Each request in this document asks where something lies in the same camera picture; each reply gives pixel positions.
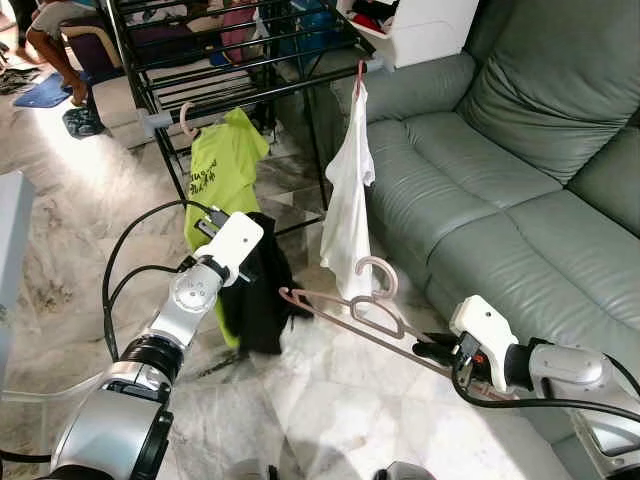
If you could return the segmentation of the pink plastic hanger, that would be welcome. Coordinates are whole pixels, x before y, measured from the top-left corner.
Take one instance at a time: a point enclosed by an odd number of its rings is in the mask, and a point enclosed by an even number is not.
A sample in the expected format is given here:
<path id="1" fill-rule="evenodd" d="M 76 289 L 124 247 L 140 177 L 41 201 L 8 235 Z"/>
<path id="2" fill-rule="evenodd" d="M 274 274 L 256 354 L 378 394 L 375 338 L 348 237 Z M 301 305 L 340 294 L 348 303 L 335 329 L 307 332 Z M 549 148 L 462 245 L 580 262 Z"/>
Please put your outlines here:
<path id="1" fill-rule="evenodd" d="M 280 296 L 315 317 L 328 320 L 346 332 L 356 334 L 375 346 L 407 358 L 413 364 L 438 372 L 451 379 L 451 367 L 434 364 L 420 353 L 412 351 L 417 340 L 440 340 L 440 332 L 420 332 L 404 320 L 396 307 L 399 291 L 399 276 L 389 262 L 376 256 L 367 256 L 358 261 L 362 273 L 372 274 L 372 293 L 352 298 L 342 298 L 320 291 L 306 289 L 279 289 Z M 512 394 L 499 393 L 497 389 L 474 384 L 470 392 L 460 393 L 468 403 L 480 404 L 486 408 L 507 408 L 515 401 Z"/>
<path id="2" fill-rule="evenodd" d="M 186 101 L 180 105 L 178 125 L 180 129 L 182 129 L 184 136 L 186 136 L 188 140 L 195 142 L 196 138 L 200 136 L 201 128 L 193 127 L 193 125 L 189 123 L 189 118 L 191 118 L 191 114 L 189 113 L 191 113 L 193 109 L 195 109 L 195 102 L 193 101 Z"/>

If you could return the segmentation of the white t-shirt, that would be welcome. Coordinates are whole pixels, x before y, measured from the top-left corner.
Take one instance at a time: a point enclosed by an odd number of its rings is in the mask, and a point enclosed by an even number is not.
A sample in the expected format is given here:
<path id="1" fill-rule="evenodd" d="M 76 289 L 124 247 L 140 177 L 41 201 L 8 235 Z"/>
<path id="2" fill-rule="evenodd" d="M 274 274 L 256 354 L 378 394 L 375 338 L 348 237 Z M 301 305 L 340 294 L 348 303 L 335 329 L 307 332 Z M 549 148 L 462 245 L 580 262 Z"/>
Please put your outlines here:
<path id="1" fill-rule="evenodd" d="M 375 180 L 367 137 L 366 101 L 369 92 L 353 100 L 346 136 L 325 169 L 332 184 L 321 237 L 320 265 L 332 271 L 339 297 L 372 293 L 372 274 L 358 261 L 371 253 L 365 189 Z"/>

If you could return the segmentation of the black t-shirt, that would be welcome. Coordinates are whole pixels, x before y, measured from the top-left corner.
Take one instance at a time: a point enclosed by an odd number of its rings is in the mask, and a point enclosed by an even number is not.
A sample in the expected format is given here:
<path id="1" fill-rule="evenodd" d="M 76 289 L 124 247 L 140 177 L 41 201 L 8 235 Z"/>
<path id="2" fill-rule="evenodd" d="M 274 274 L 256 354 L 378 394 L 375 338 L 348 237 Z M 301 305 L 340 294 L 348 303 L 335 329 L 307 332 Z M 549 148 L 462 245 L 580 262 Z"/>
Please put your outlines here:
<path id="1" fill-rule="evenodd" d="M 282 355 L 282 334 L 293 317 L 311 319 L 310 311 L 280 296 L 279 289 L 300 289 L 291 262 L 275 237 L 276 221 L 262 212 L 248 212 L 264 234 L 239 273 L 246 279 L 219 294 L 220 329 L 227 346 L 242 353 Z"/>

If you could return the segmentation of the red plastic hanger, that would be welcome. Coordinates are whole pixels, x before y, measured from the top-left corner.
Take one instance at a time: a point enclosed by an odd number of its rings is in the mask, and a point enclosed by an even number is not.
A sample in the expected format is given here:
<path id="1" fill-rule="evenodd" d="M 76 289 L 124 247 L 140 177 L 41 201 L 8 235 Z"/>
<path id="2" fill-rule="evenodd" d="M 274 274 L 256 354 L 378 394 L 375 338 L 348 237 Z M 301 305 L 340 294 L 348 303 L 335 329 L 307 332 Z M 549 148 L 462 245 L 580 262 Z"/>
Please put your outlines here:
<path id="1" fill-rule="evenodd" d="M 365 76 L 367 72 L 369 72 L 369 64 L 367 64 L 367 61 L 364 59 L 358 60 L 355 83 L 353 83 L 353 90 L 352 90 L 353 100 L 358 100 L 362 95 L 364 95 L 366 90 Z"/>

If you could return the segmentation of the robot leg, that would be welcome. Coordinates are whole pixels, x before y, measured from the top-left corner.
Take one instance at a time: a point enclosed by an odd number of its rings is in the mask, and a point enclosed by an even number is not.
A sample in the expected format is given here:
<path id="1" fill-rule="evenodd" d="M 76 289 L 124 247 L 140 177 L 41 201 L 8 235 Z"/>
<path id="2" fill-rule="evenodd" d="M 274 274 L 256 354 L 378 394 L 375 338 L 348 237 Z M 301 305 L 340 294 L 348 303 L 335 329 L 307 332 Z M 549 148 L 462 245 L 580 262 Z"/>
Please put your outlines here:
<path id="1" fill-rule="evenodd" d="M 244 460 L 225 468 L 221 480 L 279 480 L 278 468 L 260 460 Z"/>
<path id="2" fill-rule="evenodd" d="M 372 480 L 436 480 L 436 477 L 416 463 L 396 461 L 387 467 L 379 468 Z"/>

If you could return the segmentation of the grey-green leather sofa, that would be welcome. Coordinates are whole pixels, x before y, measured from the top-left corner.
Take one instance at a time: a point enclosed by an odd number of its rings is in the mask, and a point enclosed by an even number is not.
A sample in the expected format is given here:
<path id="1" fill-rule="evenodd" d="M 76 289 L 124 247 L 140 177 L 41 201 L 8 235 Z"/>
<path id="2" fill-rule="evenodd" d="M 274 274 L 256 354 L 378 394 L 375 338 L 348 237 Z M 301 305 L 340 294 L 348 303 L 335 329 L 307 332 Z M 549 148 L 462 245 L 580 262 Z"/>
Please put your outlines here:
<path id="1" fill-rule="evenodd" d="M 460 54 L 366 74 L 370 233 L 440 314 L 477 294 L 518 338 L 639 370 L 637 22 L 480 0 Z"/>

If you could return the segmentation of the robot left leg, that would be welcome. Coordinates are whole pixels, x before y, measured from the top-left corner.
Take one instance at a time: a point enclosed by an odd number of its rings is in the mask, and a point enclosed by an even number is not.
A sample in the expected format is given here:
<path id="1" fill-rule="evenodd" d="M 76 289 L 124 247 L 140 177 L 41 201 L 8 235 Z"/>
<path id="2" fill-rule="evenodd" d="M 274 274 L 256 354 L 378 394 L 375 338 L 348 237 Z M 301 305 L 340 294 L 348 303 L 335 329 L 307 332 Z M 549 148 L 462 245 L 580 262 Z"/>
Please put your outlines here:
<path id="1" fill-rule="evenodd" d="M 260 460 L 244 460 L 225 468 L 221 480 L 279 480 L 278 468 Z"/>

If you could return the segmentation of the lime green t-shirt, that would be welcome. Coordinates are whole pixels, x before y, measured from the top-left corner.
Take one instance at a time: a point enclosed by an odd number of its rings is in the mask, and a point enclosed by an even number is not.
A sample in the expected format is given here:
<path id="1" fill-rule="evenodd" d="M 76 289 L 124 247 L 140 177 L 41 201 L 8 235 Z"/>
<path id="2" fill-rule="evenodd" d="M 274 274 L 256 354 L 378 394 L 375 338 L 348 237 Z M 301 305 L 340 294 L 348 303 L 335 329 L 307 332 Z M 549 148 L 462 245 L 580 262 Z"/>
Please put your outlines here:
<path id="1" fill-rule="evenodd" d="M 268 143 L 253 127 L 247 114 L 241 109 L 229 111 L 223 123 L 202 128 L 200 136 L 192 143 L 188 200 L 228 214 L 261 212 L 253 186 L 257 163 L 266 152 Z M 219 296 L 214 317 L 220 329 L 218 305 Z"/>

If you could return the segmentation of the black metal drying rack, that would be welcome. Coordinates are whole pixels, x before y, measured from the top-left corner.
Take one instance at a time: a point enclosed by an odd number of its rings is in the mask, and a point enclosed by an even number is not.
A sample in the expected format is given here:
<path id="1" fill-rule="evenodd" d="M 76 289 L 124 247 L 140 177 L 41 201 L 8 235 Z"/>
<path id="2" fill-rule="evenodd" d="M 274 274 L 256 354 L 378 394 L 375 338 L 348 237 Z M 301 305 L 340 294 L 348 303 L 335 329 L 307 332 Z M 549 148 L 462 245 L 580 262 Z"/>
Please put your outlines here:
<path id="1" fill-rule="evenodd" d="M 178 124 L 180 105 L 195 102 L 191 120 L 220 122 L 224 113 L 241 109 L 260 129 L 270 128 L 276 119 L 275 102 L 289 96 L 301 97 L 303 111 L 314 110 L 311 92 L 339 79 L 356 76 L 357 67 L 320 72 L 317 64 L 329 52 L 357 49 L 370 54 L 372 45 L 337 9 L 337 0 L 253 0 L 257 8 L 257 33 L 253 40 L 234 45 L 246 50 L 239 65 L 230 64 L 221 46 L 220 15 L 228 12 L 230 0 L 99 0 L 99 10 L 111 38 L 111 49 L 119 55 L 125 78 L 131 83 L 134 104 L 145 134 L 154 138 L 161 160 L 178 200 L 187 197 L 182 174 L 189 165 L 192 147 L 178 146 L 172 128 Z M 280 55 L 276 42 L 319 28 L 289 35 L 274 35 L 270 27 L 276 20 L 314 13 L 333 14 L 338 40 L 320 49 Z M 187 26 L 196 33 L 212 35 L 215 44 L 205 58 L 182 67 L 143 70 L 134 67 L 129 27 Z"/>

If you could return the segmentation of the red cloth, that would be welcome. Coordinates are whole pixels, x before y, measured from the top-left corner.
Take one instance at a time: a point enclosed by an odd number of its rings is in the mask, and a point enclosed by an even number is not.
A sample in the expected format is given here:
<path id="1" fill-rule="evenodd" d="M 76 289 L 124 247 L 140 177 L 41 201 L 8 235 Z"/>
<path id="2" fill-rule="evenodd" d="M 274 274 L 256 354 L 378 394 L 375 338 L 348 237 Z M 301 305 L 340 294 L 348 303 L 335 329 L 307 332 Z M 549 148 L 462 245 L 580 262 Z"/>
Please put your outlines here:
<path id="1" fill-rule="evenodd" d="M 380 35 L 384 35 L 384 33 L 387 32 L 387 28 L 384 26 L 384 19 L 376 18 L 374 15 L 358 13 L 356 10 L 351 10 L 351 12 L 349 12 L 349 19 L 351 19 L 356 26 L 370 29 L 370 31 L 378 32 Z"/>

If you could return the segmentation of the blue bag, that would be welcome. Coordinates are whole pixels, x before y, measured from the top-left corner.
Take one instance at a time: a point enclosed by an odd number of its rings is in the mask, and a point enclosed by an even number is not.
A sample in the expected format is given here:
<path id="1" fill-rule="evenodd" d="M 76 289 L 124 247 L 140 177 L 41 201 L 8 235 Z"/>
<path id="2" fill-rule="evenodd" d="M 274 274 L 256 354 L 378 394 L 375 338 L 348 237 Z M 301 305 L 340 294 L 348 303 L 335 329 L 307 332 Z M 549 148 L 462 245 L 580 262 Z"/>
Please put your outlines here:
<path id="1" fill-rule="evenodd" d="M 297 52 L 305 52 L 320 47 L 333 45 L 338 40 L 338 33 L 335 32 L 335 19 L 333 14 L 314 13 L 294 17 L 291 19 L 276 20 L 271 24 L 270 32 L 274 35 L 289 35 L 298 33 L 305 29 L 319 28 L 319 32 L 305 33 L 305 35 L 285 38 L 276 42 L 276 51 L 280 55 L 292 55 Z"/>

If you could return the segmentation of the pink bag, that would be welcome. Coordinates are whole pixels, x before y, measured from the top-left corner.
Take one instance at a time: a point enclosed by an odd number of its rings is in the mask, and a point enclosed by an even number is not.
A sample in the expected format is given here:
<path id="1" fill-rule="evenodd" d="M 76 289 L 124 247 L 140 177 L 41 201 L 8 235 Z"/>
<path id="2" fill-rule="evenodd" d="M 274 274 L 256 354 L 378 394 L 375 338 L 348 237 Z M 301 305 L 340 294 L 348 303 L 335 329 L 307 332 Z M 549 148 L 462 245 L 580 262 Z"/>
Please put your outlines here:
<path id="1" fill-rule="evenodd" d="M 221 26 L 230 27 L 228 31 L 220 33 L 221 46 L 229 47 L 223 55 L 230 64 L 239 65 L 244 60 L 246 50 L 252 47 L 234 47 L 253 40 L 256 36 L 257 8 L 253 6 L 253 0 L 230 0 L 227 5 L 228 12 L 220 15 Z"/>

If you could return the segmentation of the light grey folding table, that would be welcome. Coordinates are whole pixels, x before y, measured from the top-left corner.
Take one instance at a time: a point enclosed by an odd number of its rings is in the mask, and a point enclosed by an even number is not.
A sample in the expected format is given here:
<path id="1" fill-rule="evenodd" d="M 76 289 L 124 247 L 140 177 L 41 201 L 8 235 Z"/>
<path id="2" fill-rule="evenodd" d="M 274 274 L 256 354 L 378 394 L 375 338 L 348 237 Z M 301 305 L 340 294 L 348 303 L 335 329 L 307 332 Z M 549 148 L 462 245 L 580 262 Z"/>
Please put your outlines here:
<path id="1" fill-rule="evenodd" d="M 0 349 L 12 346 L 12 316 L 22 283 L 35 187 L 22 172 L 0 174 Z"/>

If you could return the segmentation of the blue floor mat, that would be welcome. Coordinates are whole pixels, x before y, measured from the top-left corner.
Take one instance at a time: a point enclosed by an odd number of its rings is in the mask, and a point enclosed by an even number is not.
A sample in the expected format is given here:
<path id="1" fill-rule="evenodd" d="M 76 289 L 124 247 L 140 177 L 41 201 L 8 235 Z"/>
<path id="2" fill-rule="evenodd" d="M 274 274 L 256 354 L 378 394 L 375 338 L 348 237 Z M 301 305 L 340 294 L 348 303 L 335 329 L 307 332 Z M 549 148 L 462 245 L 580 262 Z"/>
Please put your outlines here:
<path id="1" fill-rule="evenodd" d="M 63 77 L 58 73 L 52 73 L 45 81 L 36 84 L 32 90 L 22 93 L 12 104 L 15 108 L 55 108 L 72 96 L 72 92 L 61 87 L 61 82 Z"/>

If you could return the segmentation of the black sandals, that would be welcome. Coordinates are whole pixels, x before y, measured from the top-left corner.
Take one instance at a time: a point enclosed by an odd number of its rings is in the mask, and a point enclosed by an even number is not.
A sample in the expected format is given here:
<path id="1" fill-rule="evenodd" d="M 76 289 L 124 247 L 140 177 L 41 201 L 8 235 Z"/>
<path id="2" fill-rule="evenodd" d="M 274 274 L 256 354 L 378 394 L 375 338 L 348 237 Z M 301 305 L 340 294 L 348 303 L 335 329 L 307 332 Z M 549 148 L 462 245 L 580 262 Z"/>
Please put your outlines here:
<path id="1" fill-rule="evenodd" d="M 41 74 L 38 68 L 0 68 L 0 96 L 32 90 Z"/>

